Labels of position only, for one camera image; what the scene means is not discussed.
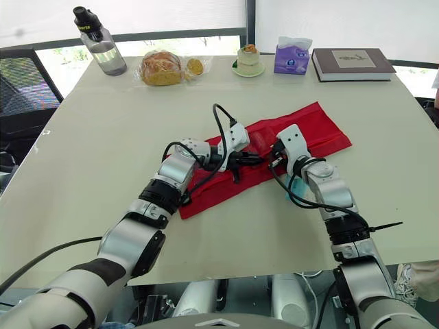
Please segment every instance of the brown book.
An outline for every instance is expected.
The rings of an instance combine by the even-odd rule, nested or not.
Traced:
[[[378,48],[316,48],[312,60],[321,82],[390,80],[395,72]]]

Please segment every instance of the white table surface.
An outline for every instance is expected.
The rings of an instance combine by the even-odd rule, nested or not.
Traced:
[[[41,252],[99,236],[118,221],[160,165],[166,144],[218,135],[211,106],[244,125],[319,101],[353,146],[328,159],[340,168],[371,226],[404,221],[372,236],[387,264],[439,258],[438,131],[408,90],[391,82],[320,83],[273,74],[274,56],[255,78],[235,75],[234,57],[213,59],[192,86],[148,87],[128,72],[104,75],[92,63],[62,102],[0,197],[0,279]],[[285,200],[274,180],[165,229],[153,270],[131,284],[332,269],[317,210]],[[15,287],[39,287],[95,257],[98,243],[50,256]]]

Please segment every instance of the purple tissue box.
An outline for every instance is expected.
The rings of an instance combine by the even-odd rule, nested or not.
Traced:
[[[286,74],[301,74],[307,72],[309,52],[297,46],[285,48],[276,47],[276,57],[274,59],[274,72]]]

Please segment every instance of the sneaker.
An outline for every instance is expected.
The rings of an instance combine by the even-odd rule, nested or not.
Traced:
[[[398,300],[416,307],[418,295],[410,285],[412,266],[410,264],[400,264],[398,266],[398,279],[395,282],[395,294]]]

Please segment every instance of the water bottle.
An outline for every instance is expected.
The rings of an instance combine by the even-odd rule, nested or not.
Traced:
[[[121,75],[126,63],[116,47],[110,32],[104,28],[98,17],[89,9],[76,7],[75,24],[81,31],[81,40],[93,55],[102,71],[108,75]]]

